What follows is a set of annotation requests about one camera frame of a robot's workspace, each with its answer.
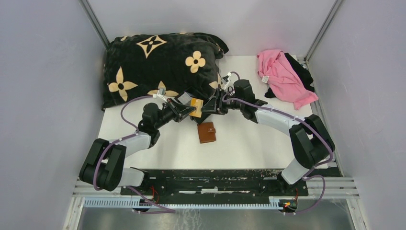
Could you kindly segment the yellow card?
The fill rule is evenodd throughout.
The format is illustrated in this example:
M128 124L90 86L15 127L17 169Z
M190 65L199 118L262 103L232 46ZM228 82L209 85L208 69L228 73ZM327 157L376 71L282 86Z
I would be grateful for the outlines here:
M197 98L191 99L191 107L194 107L195 110L189 114L191 117L201 118L202 117L202 107L204 101Z

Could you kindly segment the brown leather card holder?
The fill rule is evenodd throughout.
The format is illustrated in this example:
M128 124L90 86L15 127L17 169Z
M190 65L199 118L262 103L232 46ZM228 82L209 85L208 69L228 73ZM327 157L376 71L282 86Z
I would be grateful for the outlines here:
M200 144L216 141L216 129L213 122L204 122L197 126Z

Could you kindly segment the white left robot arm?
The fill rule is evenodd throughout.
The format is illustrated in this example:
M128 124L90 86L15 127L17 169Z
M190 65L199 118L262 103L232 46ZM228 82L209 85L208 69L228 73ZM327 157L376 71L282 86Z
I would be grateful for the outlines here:
M144 178L147 172L124 167L125 158L153 147L160 137L161 127L170 121L181 122L195 110L172 99L167 99L161 108L156 103L146 104L135 133L113 141L94 140L79 172L79 180L91 184L97 191L132 186L138 194L147 194L151 188L150 181Z

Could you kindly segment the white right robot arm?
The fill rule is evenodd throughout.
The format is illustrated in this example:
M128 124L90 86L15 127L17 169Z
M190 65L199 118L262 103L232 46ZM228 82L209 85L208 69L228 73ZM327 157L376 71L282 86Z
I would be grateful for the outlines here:
M217 88L201 109L217 115L229 110L239 110L247 120L272 127L290 138L294 159L278 174L276 183L283 196L290 195L316 167L334 158L335 144L319 116L301 117L276 109L256 98L248 80L237 80L230 91Z

